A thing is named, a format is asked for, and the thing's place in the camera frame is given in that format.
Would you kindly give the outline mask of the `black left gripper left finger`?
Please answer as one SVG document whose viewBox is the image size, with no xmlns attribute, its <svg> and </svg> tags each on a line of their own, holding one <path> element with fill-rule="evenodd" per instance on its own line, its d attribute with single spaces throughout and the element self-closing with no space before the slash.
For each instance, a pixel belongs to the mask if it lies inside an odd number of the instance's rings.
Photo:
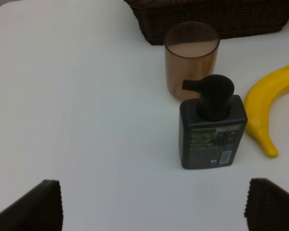
<svg viewBox="0 0 289 231">
<path fill-rule="evenodd" d="M 63 221 L 60 182 L 43 180 L 0 212 L 0 231 L 61 231 Z"/>
</svg>

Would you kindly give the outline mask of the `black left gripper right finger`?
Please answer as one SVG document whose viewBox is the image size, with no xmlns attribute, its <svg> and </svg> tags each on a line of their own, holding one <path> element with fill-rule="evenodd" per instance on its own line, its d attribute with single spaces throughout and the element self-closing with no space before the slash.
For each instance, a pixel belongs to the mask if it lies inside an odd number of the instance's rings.
<svg viewBox="0 0 289 231">
<path fill-rule="evenodd" d="M 289 231 L 289 193 L 268 179 L 251 179 L 244 217 L 250 231 Z"/>
</svg>

